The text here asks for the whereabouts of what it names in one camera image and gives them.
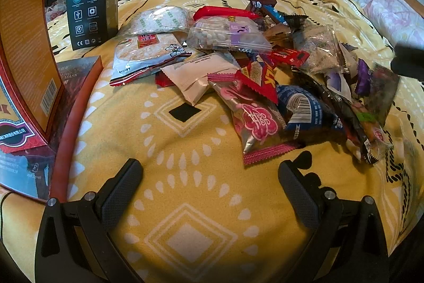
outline white snack package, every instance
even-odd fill
[[[192,106],[208,90],[208,74],[235,73],[239,69],[240,66],[230,53],[218,52],[161,68]]]
[[[118,32],[119,36],[142,34],[186,32],[193,25],[193,16],[189,10],[166,6],[135,14]]]
[[[268,40],[247,17],[211,16],[198,19],[187,37],[187,45],[200,49],[271,51]]]
[[[161,67],[190,56],[173,34],[133,36],[118,43],[113,60],[111,86],[122,86],[149,76]]]

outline bag of white candies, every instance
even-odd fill
[[[271,51],[271,44],[248,17],[211,16],[198,19],[187,37],[187,45],[198,49]]]

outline bed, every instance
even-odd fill
[[[389,66],[392,50],[353,2],[277,0],[276,9],[332,24],[338,39],[359,47],[368,64]],[[136,12],[176,5],[244,9],[247,0],[119,0],[120,25]],[[279,163],[301,150],[245,168],[231,114],[215,93],[205,95],[185,123],[169,111],[184,103],[175,87],[159,88],[154,76],[110,87],[116,39],[72,51],[67,15],[48,24],[57,61],[100,55],[104,70],[80,127],[68,199],[97,191],[128,158],[145,174],[112,238],[147,282],[268,282],[287,273],[310,232],[297,220],[277,179]],[[288,76],[277,71],[284,84]],[[382,218],[388,252],[424,212],[424,90],[402,78],[385,130],[394,144],[373,167],[346,148],[309,146],[311,170],[340,198],[371,195]],[[44,206],[0,189],[3,241],[34,282],[34,253]]]

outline silver bolt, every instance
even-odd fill
[[[54,204],[56,204],[56,202],[57,202],[57,199],[56,198],[50,198],[47,201],[47,205],[50,206],[50,207],[52,207],[52,206],[54,206]]]
[[[84,195],[84,199],[87,200],[88,202],[93,200],[96,197],[96,192],[87,192]]]
[[[365,202],[366,202],[367,204],[372,205],[372,204],[374,204],[374,198],[373,198],[373,197],[371,197],[371,196],[369,196],[369,195],[367,195],[367,196],[365,197]]]
[[[324,192],[324,197],[328,200],[333,200],[334,198],[336,198],[336,194],[333,191],[328,190]]]

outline red snack package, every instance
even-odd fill
[[[236,72],[236,78],[262,96],[278,103],[275,91],[274,63],[270,55],[255,54],[249,64]]]
[[[209,74],[208,82],[231,109],[246,166],[302,147],[292,135],[286,135],[286,122],[277,107],[235,74]]]
[[[200,19],[202,17],[209,17],[209,16],[249,17],[252,20],[260,17],[259,15],[254,14],[253,12],[248,11],[248,10],[205,6],[205,7],[202,7],[199,10],[196,11],[196,13],[193,16],[193,19],[195,21],[197,21],[198,19]]]
[[[165,73],[163,71],[159,71],[156,73],[155,75],[155,83],[162,87],[162,88],[166,88],[166,87],[172,87],[174,86],[174,82],[171,81],[167,75],[165,75]]]
[[[306,51],[296,51],[295,49],[281,46],[275,46],[271,55],[275,62],[285,63],[297,68],[309,58],[309,53]]]

